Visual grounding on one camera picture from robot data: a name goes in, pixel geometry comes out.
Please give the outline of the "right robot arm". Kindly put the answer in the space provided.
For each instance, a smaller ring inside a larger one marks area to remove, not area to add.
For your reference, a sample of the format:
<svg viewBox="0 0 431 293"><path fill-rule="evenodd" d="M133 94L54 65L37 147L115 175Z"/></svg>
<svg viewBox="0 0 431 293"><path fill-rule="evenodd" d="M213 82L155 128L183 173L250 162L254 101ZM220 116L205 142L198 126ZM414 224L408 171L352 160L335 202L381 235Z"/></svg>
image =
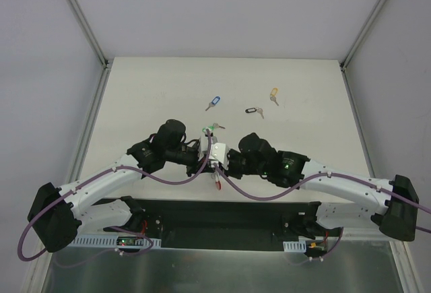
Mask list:
<svg viewBox="0 0 431 293"><path fill-rule="evenodd" d="M274 201L296 190L343 199L342 204L319 203L315 212L303 218L304 230L310 235L334 228L375 227L395 240L412 242L416 237L419 198L406 176L385 179L346 174L308 156L278 151L256 133L243 137L238 150L224 143L213 144L210 157L228 183L233 178L259 176L283 189L276 195L258 197L233 186L255 201Z"/></svg>

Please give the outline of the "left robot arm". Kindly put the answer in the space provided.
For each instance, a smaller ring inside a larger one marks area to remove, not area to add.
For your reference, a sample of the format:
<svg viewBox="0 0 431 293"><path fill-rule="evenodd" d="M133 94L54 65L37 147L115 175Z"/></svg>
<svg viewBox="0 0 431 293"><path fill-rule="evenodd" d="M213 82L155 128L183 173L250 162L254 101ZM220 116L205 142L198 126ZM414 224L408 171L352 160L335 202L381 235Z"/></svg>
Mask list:
<svg viewBox="0 0 431 293"><path fill-rule="evenodd" d="M175 119L160 126L156 133L132 145L119 159L104 170L88 178L60 187L52 183L41 186L28 214L28 226L44 245L44 250L55 253L64 249L78 234L111 226L134 232L141 227L143 210L132 197L122 197L108 205L97 205L121 187L143 178L168 184L154 176L171 162L189 168L188 178L178 184L187 184L197 178L208 166L210 151L215 143L213 127L205 127L201 137L186 143L186 127Z"/></svg>

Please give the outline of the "red handled metal key organizer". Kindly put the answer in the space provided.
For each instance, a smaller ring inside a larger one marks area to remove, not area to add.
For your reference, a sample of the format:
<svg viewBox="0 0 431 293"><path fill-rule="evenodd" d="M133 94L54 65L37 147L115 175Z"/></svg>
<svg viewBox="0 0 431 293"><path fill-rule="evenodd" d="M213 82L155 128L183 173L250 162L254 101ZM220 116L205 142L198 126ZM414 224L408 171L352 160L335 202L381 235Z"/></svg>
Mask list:
<svg viewBox="0 0 431 293"><path fill-rule="evenodd" d="M220 191L222 189L222 182L220 180L220 174L218 172L214 172L211 175L211 178L214 180L216 189Z"/></svg>

